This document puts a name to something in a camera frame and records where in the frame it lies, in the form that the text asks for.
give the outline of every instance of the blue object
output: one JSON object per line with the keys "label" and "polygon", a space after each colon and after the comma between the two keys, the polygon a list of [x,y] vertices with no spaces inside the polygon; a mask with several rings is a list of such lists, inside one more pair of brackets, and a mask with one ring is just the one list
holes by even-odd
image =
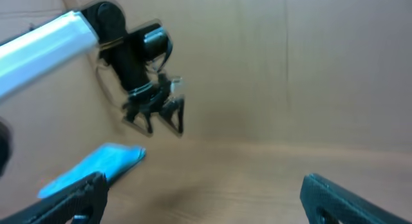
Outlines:
{"label": "blue object", "polygon": [[61,189],[77,182],[83,177],[101,172],[108,183],[114,181],[144,158],[146,150],[139,146],[132,148],[120,144],[104,144],[87,156],[81,163],[41,189],[38,198],[46,198]]}

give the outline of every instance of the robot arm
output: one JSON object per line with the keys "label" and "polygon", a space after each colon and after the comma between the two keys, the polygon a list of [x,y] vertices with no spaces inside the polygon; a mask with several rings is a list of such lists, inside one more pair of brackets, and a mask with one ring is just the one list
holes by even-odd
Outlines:
{"label": "robot arm", "polygon": [[[184,98],[171,97],[171,87],[176,81],[164,70],[173,49],[168,33],[156,22],[128,33],[121,9],[110,2],[68,12],[1,45],[0,98],[97,44],[99,58],[113,67],[128,94],[123,105],[126,123],[150,135],[151,115],[158,113],[181,135]],[[154,71],[158,81],[150,81],[147,63],[163,55],[161,65]],[[146,127],[135,124],[139,113],[145,118]],[[177,124],[171,121],[174,113],[178,115]]]}

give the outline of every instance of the black plastic part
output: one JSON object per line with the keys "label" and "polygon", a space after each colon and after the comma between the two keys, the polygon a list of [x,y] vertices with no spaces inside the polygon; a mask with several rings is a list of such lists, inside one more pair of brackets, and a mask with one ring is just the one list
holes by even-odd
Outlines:
{"label": "black plastic part", "polygon": [[167,51],[169,36],[161,24],[153,23],[130,33],[126,41],[132,43],[133,49],[142,54],[143,59],[148,62]]}
{"label": "black plastic part", "polygon": [[[99,37],[99,43],[124,39],[126,18],[120,8],[110,2],[99,2],[82,11]],[[141,53],[136,52],[133,43],[123,41],[120,44],[100,52],[107,64],[112,65],[120,84],[126,91],[139,88],[149,82],[145,61]]]}
{"label": "black plastic part", "polygon": [[0,176],[6,169],[6,165],[12,154],[10,130],[4,121],[0,119]]}
{"label": "black plastic part", "polygon": [[411,224],[318,174],[304,177],[301,201],[310,224]]}
{"label": "black plastic part", "polygon": [[100,223],[108,201],[108,184],[101,173],[93,173],[0,224]]}
{"label": "black plastic part", "polygon": [[[161,113],[166,122],[178,133],[183,133],[184,100],[168,102],[171,94],[171,81],[162,71],[171,55],[173,44],[168,33],[159,22],[147,23],[134,32],[126,30],[126,19],[121,9],[104,1],[91,5],[82,11],[99,36],[100,58],[112,65],[124,90],[129,93],[124,120],[145,135],[153,133],[150,121],[152,113]],[[147,76],[147,62],[155,61],[164,55],[156,69],[158,84],[150,87]],[[179,125],[171,122],[170,113],[178,111]],[[146,126],[140,127],[135,118],[143,115]]]}
{"label": "black plastic part", "polygon": [[[183,133],[183,112],[185,107],[184,98],[176,98],[169,103],[167,103],[159,115],[165,120],[165,122],[172,128],[173,131],[176,131],[178,134]],[[175,124],[172,121],[173,115],[177,112],[178,123]]]}

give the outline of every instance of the blue foam block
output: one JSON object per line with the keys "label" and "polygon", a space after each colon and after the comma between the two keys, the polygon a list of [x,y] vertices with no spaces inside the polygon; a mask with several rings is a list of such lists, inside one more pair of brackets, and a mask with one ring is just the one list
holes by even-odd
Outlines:
{"label": "blue foam block", "polygon": [[106,175],[109,184],[144,158],[146,151],[139,146],[104,144],[87,156],[81,163],[41,189],[38,198],[46,198],[94,172]]}

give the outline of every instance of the cardboard wall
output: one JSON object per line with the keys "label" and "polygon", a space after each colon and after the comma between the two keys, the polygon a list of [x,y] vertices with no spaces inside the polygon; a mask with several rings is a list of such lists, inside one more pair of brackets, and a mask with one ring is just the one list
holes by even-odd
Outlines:
{"label": "cardboard wall", "polygon": [[412,140],[408,1],[117,0],[129,28],[157,18],[173,38],[184,138],[383,149]]}

